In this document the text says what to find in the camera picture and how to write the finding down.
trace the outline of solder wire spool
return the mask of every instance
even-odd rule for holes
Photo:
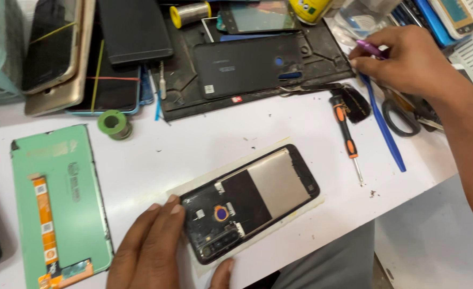
[[[97,126],[102,133],[114,140],[127,139],[133,132],[133,127],[126,116],[116,109],[101,114],[97,119]]]
[[[177,29],[180,29],[186,24],[211,17],[211,7],[206,1],[179,7],[171,6],[169,11],[172,22]]]

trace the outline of blue pry tool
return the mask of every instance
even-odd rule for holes
[[[381,115],[381,112],[379,111],[379,108],[375,103],[374,89],[372,88],[370,78],[368,77],[368,75],[364,75],[362,73],[360,73],[360,78],[365,83],[368,89],[368,94],[370,95],[370,104],[372,105],[372,110],[374,111],[374,117],[377,121],[377,124],[379,125],[379,128],[381,129],[381,133],[383,134],[384,140],[386,141],[386,144],[388,145],[390,153],[391,155],[393,155],[395,162],[399,166],[400,172],[403,173],[406,171],[406,166],[404,165],[404,161],[402,160],[402,156],[400,155],[399,148],[397,147],[393,136],[391,136],[390,129],[386,125],[383,115]]]

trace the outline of hand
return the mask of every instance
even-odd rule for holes
[[[431,98],[447,82],[464,79],[424,28],[386,27],[366,41],[377,47],[388,46],[389,59],[373,59],[358,46],[349,55],[352,67],[400,92]]]
[[[179,289],[176,249],[184,208],[171,195],[161,207],[153,204],[130,227],[111,263],[106,289]],[[210,289],[229,288],[233,260],[223,261]]]

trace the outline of green solder spool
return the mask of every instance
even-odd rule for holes
[[[133,127],[126,116],[115,109],[105,111],[97,119],[97,126],[104,134],[107,134],[114,140],[123,140],[130,137]]]

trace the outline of gray trousers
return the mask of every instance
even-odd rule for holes
[[[281,270],[272,289],[371,289],[374,221]]]

